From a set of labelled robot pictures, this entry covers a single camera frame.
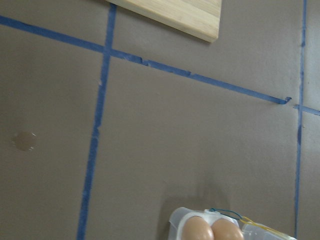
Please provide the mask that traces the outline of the brown egg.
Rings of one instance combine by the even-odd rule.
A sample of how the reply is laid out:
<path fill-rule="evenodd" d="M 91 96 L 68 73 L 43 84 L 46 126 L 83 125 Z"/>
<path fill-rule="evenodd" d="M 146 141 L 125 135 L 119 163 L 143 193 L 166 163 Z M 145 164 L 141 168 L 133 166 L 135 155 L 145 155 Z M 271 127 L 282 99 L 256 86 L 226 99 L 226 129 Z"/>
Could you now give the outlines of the brown egg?
<path fill-rule="evenodd" d="M 215 221 L 211 229 L 215 240 L 244 240 L 240 228 L 225 218 Z"/>
<path fill-rule="evenodd" d="M 210 225 L 201 217 L 189 218 L 181 232 L 181 240 L 213 240 L 214 234 Z"/>

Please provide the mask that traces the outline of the clear plastic egg box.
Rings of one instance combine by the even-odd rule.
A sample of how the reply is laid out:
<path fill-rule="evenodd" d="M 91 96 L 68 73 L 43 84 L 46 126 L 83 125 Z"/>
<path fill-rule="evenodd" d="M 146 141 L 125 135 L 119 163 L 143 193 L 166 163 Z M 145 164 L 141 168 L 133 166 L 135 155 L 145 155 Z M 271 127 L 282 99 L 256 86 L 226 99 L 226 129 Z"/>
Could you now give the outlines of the clear plastic egg box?
<path fill-rule="evenodd" d="M 294 238 L 265 226 L 256 223 L 240 214 L 225 209 L 210 208 L 203 211 L 191 210 L 186 207 L 179 207 L 173 211 L 169 218 L 169 240 L 181 240 L 182 229 L 186 221 L 191 217 L 203 218 L 211 227 L 219 219 L 226 219 L 234 223 L 243 233 L 244 240 L 293 240 Z"/>

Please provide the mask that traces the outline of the wooden cutting board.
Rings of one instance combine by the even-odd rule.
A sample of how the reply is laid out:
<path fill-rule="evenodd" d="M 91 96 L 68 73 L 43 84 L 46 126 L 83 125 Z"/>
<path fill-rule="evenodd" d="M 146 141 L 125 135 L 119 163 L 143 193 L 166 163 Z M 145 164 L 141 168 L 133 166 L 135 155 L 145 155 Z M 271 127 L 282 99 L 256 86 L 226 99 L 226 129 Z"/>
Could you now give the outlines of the wooden cutting board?
<path fill-rule="evenodd" d="M 219 37 L 221 0 L 111 0 L 110 3 L 208 43 Z"/>

